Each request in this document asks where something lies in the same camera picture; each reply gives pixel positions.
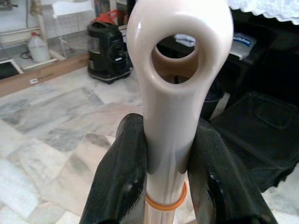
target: wire rack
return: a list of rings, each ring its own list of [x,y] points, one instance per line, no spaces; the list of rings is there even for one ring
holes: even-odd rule
[[[53,5],[43,6],[43,16],[49,48],[65,58],[87,52],[86,28],[95,17],[92,0],[78,3],[56,1]]]

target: marble floor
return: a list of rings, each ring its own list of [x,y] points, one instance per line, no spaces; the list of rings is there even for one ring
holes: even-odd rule
[[[133,73],[112,85],[86,68],[0,98],[0,224],[78,224],[120,120],[142,113]],[[299,223],[299,167],[263,196],[280,224]],[[194,220],[190,195],[174,223]]]

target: handle hole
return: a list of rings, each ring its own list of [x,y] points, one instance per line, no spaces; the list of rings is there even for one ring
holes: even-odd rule
[[[171,84],[189,80],[199,66],[199,50],[194,50],[195,45],[195,38],[185,34],[171,35],[162,39],[151,54],[158,75]]]
[[[194,51],[195,38],[186,34],[168,36],[157,44],[159,52],[168,58],[183,58]]]

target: pipe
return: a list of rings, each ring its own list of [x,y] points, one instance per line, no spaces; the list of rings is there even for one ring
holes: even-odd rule
[[[196,39],[188,56],[163,56],[156,44],[174,34]],[[161,205],[176,203],[206,94],[224,64],[233,23],[224,0],[139,0],[129,19],[127,45],[143,99],[148,144],[147,192]],[[185,82],[167,80],[183,77]],[[149,206],[150,224],[171,224],[174,211]]]
[[[33,13],[36,16],[38,26],[41,31],[41,38],[43,39],[43,41],[45,41],[46,44],[48,44],[47,31],[43,19],[43,7],[41,4],[41,0],[32,0],[31,4],[33,5],[31,6],[30,13]]]

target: cardboard box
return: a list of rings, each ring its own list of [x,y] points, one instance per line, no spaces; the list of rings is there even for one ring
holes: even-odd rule
[[[45,66],[35,71],[25,72],[0,80],[0,97],[48,81],[88,65],[88,54],[73,57]]]

